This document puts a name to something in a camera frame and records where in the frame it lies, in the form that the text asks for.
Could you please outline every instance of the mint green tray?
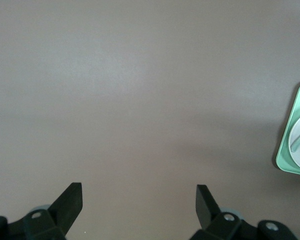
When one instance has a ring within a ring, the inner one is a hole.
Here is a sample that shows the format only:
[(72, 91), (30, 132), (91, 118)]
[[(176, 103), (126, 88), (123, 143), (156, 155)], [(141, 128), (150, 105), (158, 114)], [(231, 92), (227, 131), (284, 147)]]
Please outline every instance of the mint green tray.
[(290, 113), (288, 123), (286, 125), (282, 141), (276, 155), (276, 164), (286, 172), (300, 174), (300, 167), (294, 162), (289, 152), (289, 134), (296, 121), (300, 118), (300, 87), (296, 94), (294, 104)]

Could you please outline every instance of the green spoon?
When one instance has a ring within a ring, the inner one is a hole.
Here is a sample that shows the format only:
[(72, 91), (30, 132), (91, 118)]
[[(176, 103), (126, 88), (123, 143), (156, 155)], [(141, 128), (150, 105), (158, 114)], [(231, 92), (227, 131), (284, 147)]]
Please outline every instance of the green spoon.
[(295, 151), (297, 151), (299, 146), (300, 146), (300, 136), (298, 136), (297, 139), (292, 143), (291, 152), (294, 153)]

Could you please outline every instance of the green tray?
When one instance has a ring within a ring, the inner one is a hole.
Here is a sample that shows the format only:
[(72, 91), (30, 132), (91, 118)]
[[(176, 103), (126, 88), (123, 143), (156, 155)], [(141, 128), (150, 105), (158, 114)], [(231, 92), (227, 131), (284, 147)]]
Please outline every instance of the green tray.
[(276, 155), (276, 164), (286, 172), (300, 174), (300, 167), (294, 162), (289, 152), (289, 134), (296, 121), (300, 118), (300, 87), (296, 94), (294, 104), (290, 113), (288, 123), (286, 125), (282, 141)]

